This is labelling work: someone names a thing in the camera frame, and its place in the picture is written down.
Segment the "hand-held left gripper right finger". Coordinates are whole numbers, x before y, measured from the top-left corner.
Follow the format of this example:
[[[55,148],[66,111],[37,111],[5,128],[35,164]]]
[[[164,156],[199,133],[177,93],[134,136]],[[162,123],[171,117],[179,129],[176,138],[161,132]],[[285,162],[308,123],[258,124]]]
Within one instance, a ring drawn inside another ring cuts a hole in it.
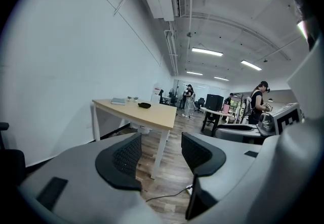
[[[253,204],[270,170],[278,136],[262,145],[182,133],[182,155],[193,173],[185,218],[190,223],[251,223]]]

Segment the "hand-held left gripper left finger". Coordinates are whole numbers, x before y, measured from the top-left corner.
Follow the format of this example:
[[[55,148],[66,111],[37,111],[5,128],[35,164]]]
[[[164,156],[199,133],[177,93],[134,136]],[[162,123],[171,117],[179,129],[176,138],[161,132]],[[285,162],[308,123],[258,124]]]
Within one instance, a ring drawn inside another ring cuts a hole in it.
[[[20,192],[43,223],[161,223],[136,179],[141,135],[68,149],[30,175]]]

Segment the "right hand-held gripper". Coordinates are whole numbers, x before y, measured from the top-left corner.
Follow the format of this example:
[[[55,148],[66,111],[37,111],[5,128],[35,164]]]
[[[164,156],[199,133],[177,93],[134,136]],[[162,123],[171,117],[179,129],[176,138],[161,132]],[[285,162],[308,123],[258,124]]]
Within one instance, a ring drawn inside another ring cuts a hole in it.
[[[257,125],[219,124],[215,137],[222,140],[263,144],[263,136],[280,135],[285,128],[301,121],[298,103],[289,103],[274,112],[262,113]]]

